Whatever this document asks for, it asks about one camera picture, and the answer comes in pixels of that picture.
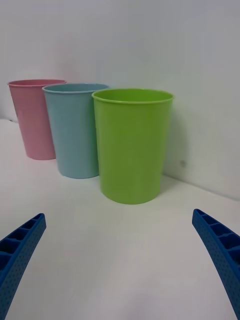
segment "plastic cup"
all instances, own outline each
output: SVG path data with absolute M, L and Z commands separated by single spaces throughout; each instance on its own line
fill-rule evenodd
M 102 193 L 140 204 L 160 192 L 169 114 L 174 96 L 150 89 L 107 89 L 94 98 Z
M 55 159 L 49 116 L 42 88 L 64 80 L 31 79 L 9 82 L 26 155 L 35 160 Z
M 70 178 L 99 175 L 92 93 L 97 83 L 66 83 L 43 88 L 59 172 Z

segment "table surface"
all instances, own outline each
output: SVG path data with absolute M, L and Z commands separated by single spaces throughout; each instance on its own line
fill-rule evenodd
M 6 320 L 236 320 L 192 226 L 199 208 L 240 234 L 240 203 L 162 177 L 138 205 L 27 158 L 19 126 L 0 120 L 0 239 L 38 213 L 47 228 Z

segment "green cup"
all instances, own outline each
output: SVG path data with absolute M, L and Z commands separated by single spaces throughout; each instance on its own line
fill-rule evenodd
M 123 204 L 141 204 L 160 192 L 169 115 L 174 96 L 150 89 L 94 92 L 102 193 Z

